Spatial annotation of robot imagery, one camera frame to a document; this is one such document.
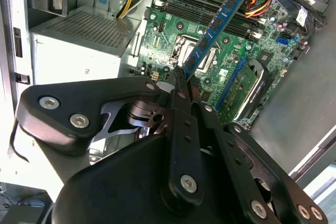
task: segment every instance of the green motherboard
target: green motherboard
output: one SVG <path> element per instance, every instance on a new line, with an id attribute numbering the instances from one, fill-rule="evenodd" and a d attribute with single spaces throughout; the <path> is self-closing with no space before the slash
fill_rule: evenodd
<path id="1" fill-rule="evenodd" d="M 166 80 L 187 60 L 223 1 L 153 0 L 135 74 Z M 199 65 L 195 75 L 201 80 L 202 100 L 215 107 L 244 61 L 218 109 L 223 124 L 236 121 L 248 130 L 288 66 L 305 53 L 298 46 L 308 38 L 290 30 L 289 20 L 276 2 L 259 18 L 238 13 Z"/>

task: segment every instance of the sata port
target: sata port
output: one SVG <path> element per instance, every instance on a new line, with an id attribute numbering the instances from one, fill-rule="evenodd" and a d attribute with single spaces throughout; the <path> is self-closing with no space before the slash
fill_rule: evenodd
<path id="1" fill-rule="evenodd" d="M 289 40 L 292 39 L 292 36 L 290 34 L 287 34 L 287 33 L 280 33 L 279 37 L 282 37 L 284 39 L 289 39 Z"/>
<path id="2" fill-rule="evenodd" d="M 282 38 L 282 37 L 278 37 L 277 38 L 277 42 L 280 44 L 283 44 L 284 46 L 288 46 L 289 45 L 289 40 Z"/>

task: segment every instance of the chip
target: chip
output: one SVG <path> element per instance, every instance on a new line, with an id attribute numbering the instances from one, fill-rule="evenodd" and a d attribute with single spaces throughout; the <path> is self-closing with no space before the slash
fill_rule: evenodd
<path id="1" fill-rule="evenodd" d="M 272 59 L 273 55 L 274 54 L 272 52 L 261 51 L 259 61 L 263 63 L 265 66 L 267 66 L 270 60 Z"/>
<path id="2" fill-rule="evenodd" d="M 195 62 L 196 62 L 196 58 L 195 58 L 195 56 L 190 55 L 190 56 L 189 56 L 189 59 L 188 59 L 188 61 L 187 61 L 187 67 L 188 67 L 188 70 L 192 70 L 192 68 L 193 68 L 193 66 L 194 66 L 194 64 L 195 64 Z"/>
<path id="3" fill-rule="evenodd" d="M 210 95 L 211 95 L 210 91 L 204 90 L 202 94 L 202 101 L 207 102 L 210 98 Z"/>
<path id="4" fill-rule="evenodd" d="M 208 45 L 209 41 L 207 38 L 203 38 L 199 44 L 199 49 L 201 50 L 201 52 L 204 51 L 204 49 L 206 48 L 206 46 Z"/>
<path id="5" fill-rule="evenodd" d="M 232 9 L 232 7 L 236 4 L 237 0 L 227 0 L 225 2 L 225 7 L 228 9 Z"/>
<path id="6" fill-rule="evenodd" d="M 211 28 L 214 30 L 214 31 L 217 31 L 219 29 L 219 27 L 221 26 L 223 20 L 221 18 L 218 18 L 216 19 L 212 25 L 211 25 Z"/>

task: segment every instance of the ram slot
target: ram slot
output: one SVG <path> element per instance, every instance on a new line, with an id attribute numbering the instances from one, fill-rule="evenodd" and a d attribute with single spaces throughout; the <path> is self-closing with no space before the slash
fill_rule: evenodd
<path id="1" fill-rule="evenodd" d="M 177 0 L 177 1 L 181 1 L 183 3 L 190 4 L 190 5 L 193 5 L 195 7 L 204 9 L 204 10 L 209 11 L 209 12 L 212 12 L 212 13 L 214 13 L 213 16 L 215 16 L 216 12 L 218 11 L 218 9 L 220 7 L 220 4 L 216 3 L 214 1 L 206 1 L 206 0 Z M 241 14 L 241 13 L 236 13 L 235 16 L 233 17 L 232 21 L 242 22 L 242 23 L 251 24 L 251 25 L 255 25 L 255 26 L 259 25 L 258 19 L 256 19 L 256 18 L 245 18 L 245 15 Z"/>
<path id="2" fill-rule="evenodd" d="M 189 21 L 199 23 L 201 25 L 207 26 L 212 20 L 211 15 L 208 14 L 202 14 L 197 11 L 191 11 L 189 9 L 186 9 L 184 7 L 180 7 L 178 5 L 174 5 L 171 3 L 167 3 L 165 10 L 166 13 L 187 19 Z M 237 26 L 235 24 L 229 23 L 226 28 L 224 29 L 225 33 L 229 33 L 241 38 L 250 39 L 248 32 L 248 28 Z"/>

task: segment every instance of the black mechanical linkage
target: black mechanical linkage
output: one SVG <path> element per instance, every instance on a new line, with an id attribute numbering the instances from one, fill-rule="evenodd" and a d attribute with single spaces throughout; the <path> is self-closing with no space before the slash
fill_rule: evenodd
<path id="1" fill-rule="evenodd" d="M 29 87 L 17 111 L 19 126 L 60 155 L 82 153 L 105 127 L 118 134 L 150 128 L 148 136 L 67 181 L 53 224 L 328 223 L 240 125 L 223 128 L 201 102 L 199 86 L 195 77 L 187 84 L 176 67 L 167 83 L 130 77 Z M 42 106 L 45 96 L 59 106 Z M 90 124 L 74 127 L 74 113 Z"/>

